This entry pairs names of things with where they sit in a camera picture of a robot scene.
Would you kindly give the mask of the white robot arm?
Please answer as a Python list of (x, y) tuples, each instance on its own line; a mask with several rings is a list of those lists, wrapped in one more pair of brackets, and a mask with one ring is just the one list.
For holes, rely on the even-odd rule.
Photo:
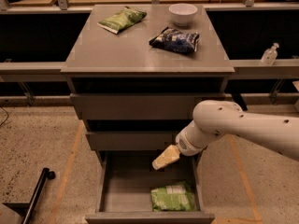
[(195, 106), (192, 121), (176, 136), (176, 143), (152, 162), (152, 167), (159, 170), (178, 161), (180, 155), (198, 154), (226, 134), (299, 160), (299, 118), (249, 113), (235, 102), (205, 100)]

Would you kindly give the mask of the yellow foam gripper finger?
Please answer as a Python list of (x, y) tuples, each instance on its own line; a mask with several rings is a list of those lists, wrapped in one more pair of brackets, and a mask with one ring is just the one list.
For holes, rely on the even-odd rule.
[(163, 153), (152, 162), (155, 170), (162, 169), (167, 165), (179, 160), (180, 152), (175, 145), (170, 145)]

